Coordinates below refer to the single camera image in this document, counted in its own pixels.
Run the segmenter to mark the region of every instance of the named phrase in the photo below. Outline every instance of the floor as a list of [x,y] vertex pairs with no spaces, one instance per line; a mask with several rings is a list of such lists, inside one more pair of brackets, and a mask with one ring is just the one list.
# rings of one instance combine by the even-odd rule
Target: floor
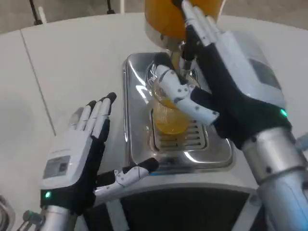
[[[33,0],[48,22],[106,14],[106,0]],[[119,12],[119,0],[111,0]],[[126,12],[142,12],[144,0],[126,0]],[[308,30],[308,0],[227,0],[223,14],[261,19]],[[33,25],[28,0],[1,0],[0,33]]]

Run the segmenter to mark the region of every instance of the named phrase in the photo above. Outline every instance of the green indicator light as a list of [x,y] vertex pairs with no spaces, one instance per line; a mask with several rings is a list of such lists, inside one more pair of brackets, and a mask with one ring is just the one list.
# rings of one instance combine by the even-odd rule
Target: green indicator light
[[50,191],[46,192],[45,198],[48,199],[48,198],[50,198],[50,197],[51,197],[51,192],[50,192]]
[[280,113],[283,114],[285,117],[288,116],[287,112],[285,110],[283,110],[283,109],[280,109]]

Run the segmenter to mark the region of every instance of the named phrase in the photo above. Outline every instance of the silver metal cylinder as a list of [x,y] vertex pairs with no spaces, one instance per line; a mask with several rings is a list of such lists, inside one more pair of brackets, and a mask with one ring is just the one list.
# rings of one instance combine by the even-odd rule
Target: silver metal cylinder
[[73,231],[77,220],[77,215],[58,206],[48,206],[45,217],[41,231]]
[[257,134],[244,143],[242,151],[258,184],[274,174],[307,165],[292,134],[282,128]]
[[257,190],[273,230],[308,230],[308,171],[294,168],[261,183]]

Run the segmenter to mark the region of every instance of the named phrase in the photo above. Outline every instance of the drip tray grille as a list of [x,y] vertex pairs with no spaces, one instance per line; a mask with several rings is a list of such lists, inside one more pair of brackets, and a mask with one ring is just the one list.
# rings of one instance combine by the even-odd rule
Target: drip tray grille
[[162,133],[153,123],[154,145],[159,152],[195,151],[207,145],[203,126],[192,120],[187,130],[180,135]]

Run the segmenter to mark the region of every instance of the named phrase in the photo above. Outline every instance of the white plastic casing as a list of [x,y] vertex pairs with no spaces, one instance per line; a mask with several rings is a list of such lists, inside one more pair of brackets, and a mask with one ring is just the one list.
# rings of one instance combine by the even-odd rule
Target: white plastic casing
[[92,138],[87,131],[69,130],[55,137],[47,161],[70,156],[69,164],[65,175],[43,179],[41,189],[62,188],[76,183],[81,176],[91,144]]
[[[239,90],[250,98],[285,108],[283,93],[261,48],[248,34],[227,31],[216,42],[216,48]],[[258,75],[252,62],[259,64]],[[271,80],[276,87],[266,84]]]

